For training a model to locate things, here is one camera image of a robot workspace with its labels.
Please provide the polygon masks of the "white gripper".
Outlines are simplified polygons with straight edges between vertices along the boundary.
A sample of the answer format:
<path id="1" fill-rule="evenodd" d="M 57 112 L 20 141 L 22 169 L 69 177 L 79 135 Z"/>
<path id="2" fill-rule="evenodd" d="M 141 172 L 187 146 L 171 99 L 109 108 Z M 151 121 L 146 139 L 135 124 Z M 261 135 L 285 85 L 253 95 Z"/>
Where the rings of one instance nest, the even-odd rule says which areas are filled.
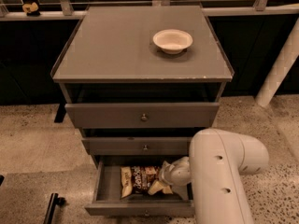
<path id="1" fill-rule="evenodd" d="M 148 190 L 148 195 L 162 191 L 163 194 L 172 194 L 170 186 L 186 186 L 191 182 L 189 158 L 182 157 L 172 163 L 163 162 L 159 173 L 159 180 L 155 180 Z"/>

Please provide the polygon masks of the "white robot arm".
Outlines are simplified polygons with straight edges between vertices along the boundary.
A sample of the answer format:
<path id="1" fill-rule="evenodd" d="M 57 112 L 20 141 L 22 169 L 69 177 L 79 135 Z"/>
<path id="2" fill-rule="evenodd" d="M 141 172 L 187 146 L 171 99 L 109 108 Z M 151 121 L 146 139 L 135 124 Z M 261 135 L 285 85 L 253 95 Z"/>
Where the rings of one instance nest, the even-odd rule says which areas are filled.
<path id="1" fill-rule="evenodd" d="M 204 129 L 192 138 L 187 157 L 163 164 L 149 194 L 191 184 L 197 224 L 254 224 L 240 176 L 258 174 L 268 162 L 268 151 L 258 139 Z"/>

